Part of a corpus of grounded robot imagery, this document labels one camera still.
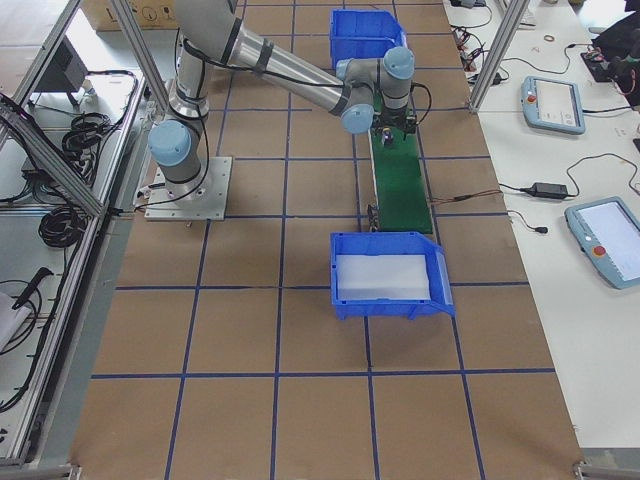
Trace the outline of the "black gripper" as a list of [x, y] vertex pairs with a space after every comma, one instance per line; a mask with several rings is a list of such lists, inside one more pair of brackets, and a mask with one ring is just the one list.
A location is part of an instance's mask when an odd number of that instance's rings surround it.
[[417, 130], [417, 119], [413, 113], [407, 111], [407, 108], [383, 107], [380, 112], [374, 113], [373, 129], [381, 131], [383, 128], [397, 128], [405, 135], [413, 135]]

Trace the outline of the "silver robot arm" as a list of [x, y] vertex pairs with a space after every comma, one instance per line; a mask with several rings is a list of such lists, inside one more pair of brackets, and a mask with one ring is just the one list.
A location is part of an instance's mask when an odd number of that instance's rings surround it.
[[170, 217], [222, 218], [232, 212], [275, 214], [286, 207], [287, 161], [268, 158], [274, 146], [267, 134], [284, 134], [292, 120], [283, 113], [231, 113], [220, 131], [257, 159], [233, 172], [228, 158], [205, 152], [208, 145], [208, 88], [220, 71], [229, 75], [234, 94], [240, 78], [282, 89], [338, 119], [350, 134], [374, 135], [388, 127], [415, 131], [408, 112], [414, 56], [394, 47], [381, 57], [348, 58], [335, 73], [297, 57], [252, 32], [236, 16], [232, 1], [178, 1], [175, 4], [182, 47], [169, 91], [169, 111], [148, 137], [151, 155], [164, 177], [164, 195], [148, 207]]

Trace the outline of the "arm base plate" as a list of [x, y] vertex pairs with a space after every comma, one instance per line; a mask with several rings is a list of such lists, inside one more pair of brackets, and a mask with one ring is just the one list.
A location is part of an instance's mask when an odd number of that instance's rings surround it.
[[163, 186], [153, 189], [144, 216], [149, 221], [223, 221], [225, 219], [233, 158], [201, 159], [201, 172], [194, 180], [175, 184], [167, 181], [160, 167], [154, 181]]

